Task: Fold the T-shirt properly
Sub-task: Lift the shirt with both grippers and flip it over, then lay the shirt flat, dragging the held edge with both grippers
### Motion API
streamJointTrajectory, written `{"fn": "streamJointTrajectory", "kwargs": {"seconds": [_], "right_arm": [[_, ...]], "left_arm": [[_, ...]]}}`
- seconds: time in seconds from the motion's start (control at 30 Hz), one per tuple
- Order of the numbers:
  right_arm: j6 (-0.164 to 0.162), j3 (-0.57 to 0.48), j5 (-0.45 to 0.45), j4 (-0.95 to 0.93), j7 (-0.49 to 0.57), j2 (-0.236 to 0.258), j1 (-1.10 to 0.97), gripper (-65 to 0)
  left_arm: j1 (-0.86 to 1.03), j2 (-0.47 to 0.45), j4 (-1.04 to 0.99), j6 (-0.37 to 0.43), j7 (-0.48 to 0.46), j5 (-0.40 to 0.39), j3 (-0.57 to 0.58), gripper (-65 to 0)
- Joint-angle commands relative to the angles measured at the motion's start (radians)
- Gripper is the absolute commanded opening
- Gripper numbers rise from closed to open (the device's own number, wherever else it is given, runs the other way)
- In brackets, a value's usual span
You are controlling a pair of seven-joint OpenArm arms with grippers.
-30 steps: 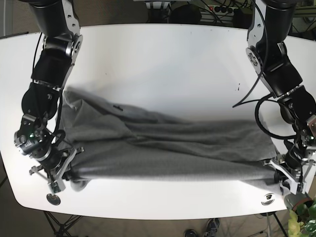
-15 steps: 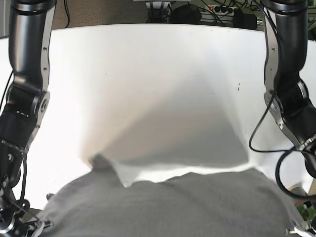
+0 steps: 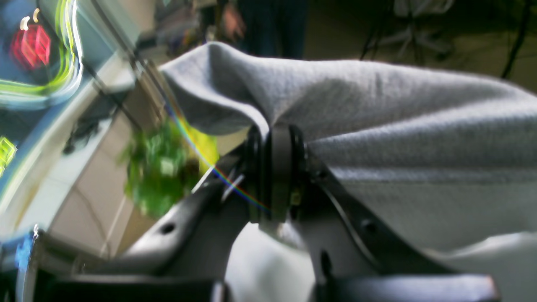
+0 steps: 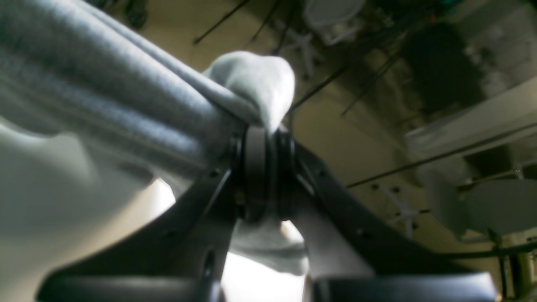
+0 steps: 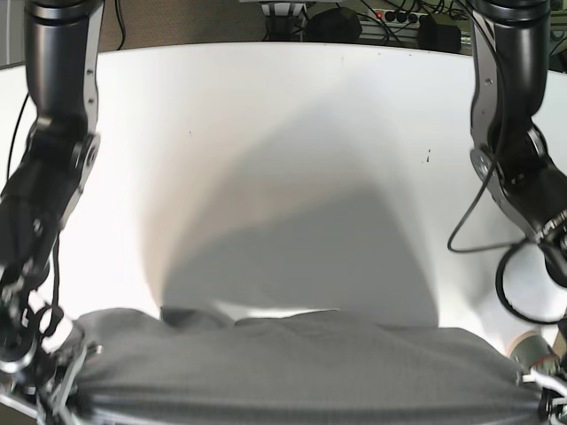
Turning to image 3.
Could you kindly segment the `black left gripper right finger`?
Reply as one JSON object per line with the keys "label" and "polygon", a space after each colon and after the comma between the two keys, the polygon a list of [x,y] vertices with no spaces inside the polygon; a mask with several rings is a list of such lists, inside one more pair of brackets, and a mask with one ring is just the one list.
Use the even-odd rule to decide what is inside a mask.
{"label": "black left gripper right finger", "polygon": [[498,302],[492,277],[424,256],[353,197],[294,126],[270,133],[271,217],[307,248],[311,302]]}

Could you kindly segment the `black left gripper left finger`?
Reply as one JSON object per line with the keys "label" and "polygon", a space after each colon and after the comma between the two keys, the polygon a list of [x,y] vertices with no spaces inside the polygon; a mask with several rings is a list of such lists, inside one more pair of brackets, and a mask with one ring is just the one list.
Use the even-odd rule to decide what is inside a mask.
{"label": "black left gripper left finger", "polygon": [[200,187],[121,256],[85,274],[50,281],[39,302],[231,302],[229,256],[256,206],[240,184],[266,133],[251,128]]}

